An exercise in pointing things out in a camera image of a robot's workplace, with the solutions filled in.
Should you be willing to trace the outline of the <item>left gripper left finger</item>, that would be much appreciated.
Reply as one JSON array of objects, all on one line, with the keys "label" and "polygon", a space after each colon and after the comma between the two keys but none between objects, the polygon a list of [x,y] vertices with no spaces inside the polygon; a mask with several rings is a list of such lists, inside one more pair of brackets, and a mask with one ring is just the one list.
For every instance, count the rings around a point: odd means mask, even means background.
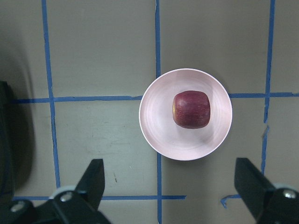
[{"label": "left gripper left finger", "polygon": [[105,189],[104,163],[93,159],[75,187],[61,187],[52,197],[54,212],[62,224],[103,224],[98,211]]}]

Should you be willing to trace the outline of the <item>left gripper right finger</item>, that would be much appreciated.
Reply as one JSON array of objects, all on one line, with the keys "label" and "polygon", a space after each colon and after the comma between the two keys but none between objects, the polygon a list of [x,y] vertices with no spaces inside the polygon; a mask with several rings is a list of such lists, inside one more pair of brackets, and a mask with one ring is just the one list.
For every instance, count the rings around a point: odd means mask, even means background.
[{"label": "left gripper right finger", "polygon": [[236,159],[234,185],[257,224],[299,222],[299,192],[272,184],[249,159]]}]

